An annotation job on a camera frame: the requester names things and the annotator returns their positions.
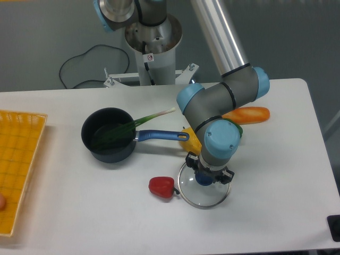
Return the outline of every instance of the bolt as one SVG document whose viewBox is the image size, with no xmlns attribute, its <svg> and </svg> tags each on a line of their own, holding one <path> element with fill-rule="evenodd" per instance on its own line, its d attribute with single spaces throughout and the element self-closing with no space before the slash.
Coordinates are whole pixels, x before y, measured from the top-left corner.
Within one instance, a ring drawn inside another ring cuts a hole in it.
<svg viewBox="0 0 340 255">
<path fill-rule="evenodd" d="M 193 63 L 189 64 L 189 71 L 192 71 L 195 65 Z"/>
<path fill-rule="evenodd" d="M 105 77 L 108 78 L 108 73 L 107 73 L 107 70 L 106 70 L 106 67 L 104 68 L 104 72 L 105 72 Z"/>
<path fill-rule="evenodd" d="M 114 85 L 115 82 L 114 82 L 113 78 L 110 77 L 110 76 L 108 75 L 107 70 L 106 70 L 106 67 L 104 68 L 104 72 L 105 72 L 106 78 L 107 78 L 107 79 L 110 79 L 110 82 L 109 82 L 109 83 L 110 83 L 111 85 Z"/>
</svg>

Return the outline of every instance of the blue pot handle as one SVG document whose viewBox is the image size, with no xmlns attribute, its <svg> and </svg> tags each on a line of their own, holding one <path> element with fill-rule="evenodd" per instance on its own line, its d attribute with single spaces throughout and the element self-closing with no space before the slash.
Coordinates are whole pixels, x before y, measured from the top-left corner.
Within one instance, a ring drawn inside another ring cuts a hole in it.
<svg viewBox="0 0 340 255">
<path fill-rule="evenodd" d="M 136 139 L 139 142 L 149 139 L 162 139 L 174 141 L 188 141 L 189 134 L 185 132 L 173 132 L 163 130 L 141 130 L 136 131 Z"/>
</svg>

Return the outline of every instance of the black saucepan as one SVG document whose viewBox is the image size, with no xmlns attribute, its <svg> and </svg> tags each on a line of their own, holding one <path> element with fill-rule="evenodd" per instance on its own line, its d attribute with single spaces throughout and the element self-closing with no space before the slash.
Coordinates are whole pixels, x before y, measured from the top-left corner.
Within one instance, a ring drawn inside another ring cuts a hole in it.
<svg viewBox="0 0 340 255">
<path fill-rule="evenodd" d="M 126 159 L 134 150 L 137 141 L 148 139 L 165 139 L 186 141 L 189 134 L 184 132 L 142 130 L 135 129 L 124 134 L 124 137 L 117 139 L 114 143 L 104 144 L 101 148 L 94 146 L 103 134 L 108 130 L 133 121 L 133 118 L 126 111 L 119 108 L 104 108 L 92 113 L 84 122 L 81 130 L 81 138 L 92 155 L 99 161 L 116 163 Z"/>
</svg>

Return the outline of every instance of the glass lid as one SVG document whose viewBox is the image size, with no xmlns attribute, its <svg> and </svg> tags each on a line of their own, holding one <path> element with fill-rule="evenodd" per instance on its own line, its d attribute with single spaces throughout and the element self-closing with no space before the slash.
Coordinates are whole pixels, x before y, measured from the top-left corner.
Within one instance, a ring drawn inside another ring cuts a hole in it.
<svg viewBox="0 0 340 255">
<path fill-rule="evenodd" d="M 202 181 L 202 176 L 195 175 L 194 170 L 188 167 L 186 163 L 178 174 L 177 186 L 186 202 L 202 209 L 221 203 L 226 199 L 232 187 L 231 182 L 221 184 L 219 182 L 211 183 L 209 180 Z"/>
</svg>

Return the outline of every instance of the yellow object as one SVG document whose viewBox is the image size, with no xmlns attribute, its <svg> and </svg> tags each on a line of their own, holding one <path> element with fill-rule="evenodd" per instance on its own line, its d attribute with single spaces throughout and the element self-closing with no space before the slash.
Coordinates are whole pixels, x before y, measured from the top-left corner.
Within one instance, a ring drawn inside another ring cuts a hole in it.
<svg viewBox="0 0 340 255">
<path fill-rule="evenodd" d="M 6 199 L 0 235 L 13 234 L 46 119 L 46 114 L 0 110 L 0 193 Z"/>
<path fill-rule="evenodd" d="M 201 153 L 202 145 L 198 140 L 196 134 L 194 133 L 193 129 L 189 127 L 187 129 L 183 129 L 182 132 L 186 132 L 190 136 L 188 141 L 180 141 L 180 145 L 182 146 L 182 148 L 187 152 L 191 151 L 196 155 L 199 155 Z"/>
</svg>

